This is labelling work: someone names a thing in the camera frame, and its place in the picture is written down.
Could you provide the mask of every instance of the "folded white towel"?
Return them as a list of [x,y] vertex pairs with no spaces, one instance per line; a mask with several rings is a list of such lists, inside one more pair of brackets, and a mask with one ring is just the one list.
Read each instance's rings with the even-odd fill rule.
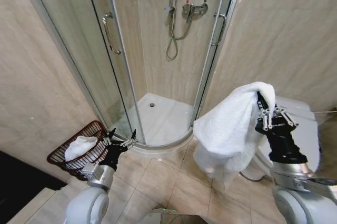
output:
[[257,91],[267,102],[271,112],[275,107],[272,85],[254,82],[230,93],[221,103],[194,122],[193,134],[200,142],[194,159],[198,166],[219,182],[231,182],[246,168],[262,138],[254,130]]
[[69,147],[64,152],[64,158],[66,161],[73,160],[92,147],[94,147],[97,143],[97,137],[86,137],[86,136],[78,136],[75,141],[69,144]]

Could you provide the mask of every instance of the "shower door handle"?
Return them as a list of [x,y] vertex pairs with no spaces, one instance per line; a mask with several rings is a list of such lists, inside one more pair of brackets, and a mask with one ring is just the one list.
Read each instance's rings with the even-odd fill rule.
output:
[[109,43],[109,47],[110,47],[110,49],[112,50],[112,52],[113,52],[114,54],[116,54],[116,55],[119,55],[119,54],[121,53],[121,51],[120,51],[120,50],[115,50],[115,49],[113,48],[113,46],[112,46],[112,41],[111,41],[109,29],[108,29],[107,23],[106,23],[108,18],[111,18],[111,19],[113,18],[111,12],[106,13],[106,14],[103,16],[103,26],[104,26],[106,38],[107,38],[107,41],[108,41],[108,43]]
[[223,33],[224,33],[224,31],[225,31],[226,23],[227,23],[227,17],[226,17],[225,14],[219,14],[219,17],[223,18],[223,23],[222,23],[222,26],[221,26],[219,38],[217,39],[216,43],[211,44],[212,46],[218,45],[219,42],[221,41],[222,36],[223,36]]

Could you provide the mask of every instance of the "shower hose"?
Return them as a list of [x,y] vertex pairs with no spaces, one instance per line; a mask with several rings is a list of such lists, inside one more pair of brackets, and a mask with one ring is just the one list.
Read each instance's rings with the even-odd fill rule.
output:
[[[182,40],[184,39],[189,31],[190,31],[190,28],[191,28],[191,23],[192,23],[192,20],[189,21],[189,23],[187,24],[187,29],[185,31],[185,33],[180,36],[180,37],[177,37],[175,34],[174,34],[174,30],[175,30],[175,11],[170,13],[170,25],[168,27],[168,31],[169,31],[169,35],[170,35],[170,41],[168,42],[168,46],[167,46],[167,49],[166,49],[166,56],[169,60],[174,60],[177,55],[178,55],[178,45],[177,45],[177,40]],[[175,48],[175,53],[174,53],[174,56],[170,56],[170,48],[171,48],[171,44],[174,44],[174,48]]]
[[[169,3],[169,6],[170,7],[173,7],[173,0],[170,0],[170,3]],[[171,60],[174,60],[177,55],[178,55],[178,45],[177,45],[177,40],[182,40],[184,39],[189,31],[190,31],[190,28],[191,28],[191,23],[192,23],[192,18],[189,20],[188,22],[188,26],[187,26],[187,29],[185,31],[185,33],[180,36],[180,37],[177,37],[175,34],[174,34],[174,30],[175,30],[175,18],[176,18],[176,15],[175,15],[175,11],[176,11],[176,8],[174,8],[173,10],[171,10],[169,12],[169,15],[170,15],[170,24],[168,26],[168,31],[169,31],[169,36],[170,36],[170,41],[168,43],[168,46],[167,46],[167,49],[166,49],[166,58],[171,61]],[[174,53],[174,56],[170,56],[170,48],[171,48],[171,45],[172,43],[174,44],[174,48],[175,48],[175,53]]]

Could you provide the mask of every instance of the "toilet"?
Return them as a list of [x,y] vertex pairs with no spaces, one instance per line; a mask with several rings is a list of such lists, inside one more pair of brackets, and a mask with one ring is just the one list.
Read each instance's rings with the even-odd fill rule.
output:
[[[299,126],[292,131],[292,136],[295,144],[300,148],[302,154],[308,159],[308,167],[312,171],[316,171],[320,162],[320,146],[318,139],[318,124],[315,120],[315,115],[310,111],[308,104],[288,99],[276,97],[278,107],[286,108],[290,116],[299,123]],[[252,181],[259,181],[264,176],[271,177],[270,168],[272,162],[269,159],[271,152],[267,137],[261,135],[263,141],[258,147],[255,156],[249,163],[246,169],[241,171],[241,175]]]

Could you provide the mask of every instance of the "brown basket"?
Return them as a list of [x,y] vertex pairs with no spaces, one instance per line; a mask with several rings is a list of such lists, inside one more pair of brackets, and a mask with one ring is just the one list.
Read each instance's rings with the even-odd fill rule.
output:
[[[87,153],[70,161],[65,161],[64,152],[69,147],[69,144],[76,140],[78,136],[97,137],[96,145],[91,148]],[[79,180],[86,181],[87,179],[82,175],[82,168],[88,163],[97,163],[104,159],[107,153],[107,149],[104,143],[104,138],[107,136],[106,131],[102,123],[98,120],[94,120],[78,133],[72,136],[68,141],[56,148],[47,157],[47,161],[50,164],[57,165],[61,169],[68,171],[70,175],[75,176]]]

